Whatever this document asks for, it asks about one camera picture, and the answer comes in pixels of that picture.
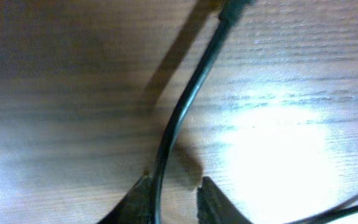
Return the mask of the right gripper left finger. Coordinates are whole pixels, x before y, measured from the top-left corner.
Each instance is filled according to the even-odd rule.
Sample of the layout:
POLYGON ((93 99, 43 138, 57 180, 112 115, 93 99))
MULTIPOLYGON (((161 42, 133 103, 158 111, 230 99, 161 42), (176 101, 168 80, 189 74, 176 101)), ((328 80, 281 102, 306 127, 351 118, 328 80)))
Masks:
POLYGON ((150 190, 152 179, 143 175, 119 201, 113 210, 98 224, 147 224, 151 223, 150 190))

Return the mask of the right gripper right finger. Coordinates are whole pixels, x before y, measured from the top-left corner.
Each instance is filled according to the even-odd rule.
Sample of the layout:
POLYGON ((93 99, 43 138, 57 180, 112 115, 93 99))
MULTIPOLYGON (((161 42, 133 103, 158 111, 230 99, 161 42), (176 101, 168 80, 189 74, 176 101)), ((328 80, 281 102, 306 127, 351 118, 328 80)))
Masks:
POLYGON ((199 224, 252 224, 208 176, 203 177, 196 199, 199 224))

